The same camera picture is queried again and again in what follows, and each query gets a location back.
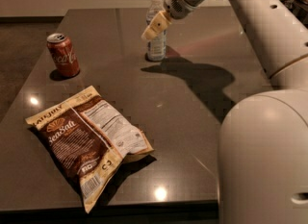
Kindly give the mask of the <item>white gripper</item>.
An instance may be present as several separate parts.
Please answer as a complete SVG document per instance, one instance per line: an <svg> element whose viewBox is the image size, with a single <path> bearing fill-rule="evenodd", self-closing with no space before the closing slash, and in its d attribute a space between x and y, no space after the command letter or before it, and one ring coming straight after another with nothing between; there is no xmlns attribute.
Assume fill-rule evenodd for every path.
<svg viewBox="0 0 308 224"><path fill-rule="evenodd" d="M171 18L183 19L203 0L164 0L165 11L159 11L145 28L141 38L150 41L167 29Z"/></svg>

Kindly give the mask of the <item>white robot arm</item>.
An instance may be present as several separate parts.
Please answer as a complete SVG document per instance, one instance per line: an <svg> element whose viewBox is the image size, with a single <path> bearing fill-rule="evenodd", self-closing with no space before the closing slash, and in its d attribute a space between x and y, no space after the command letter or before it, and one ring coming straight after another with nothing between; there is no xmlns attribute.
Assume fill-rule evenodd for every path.
<svg viewBox="0 0 308 224"><path fill-rule="evenodd" d="M164 0L151 40L204 0ZM279 0L228 0L269 82L218 141L219 224L308 224L308 30Z"/></svg>

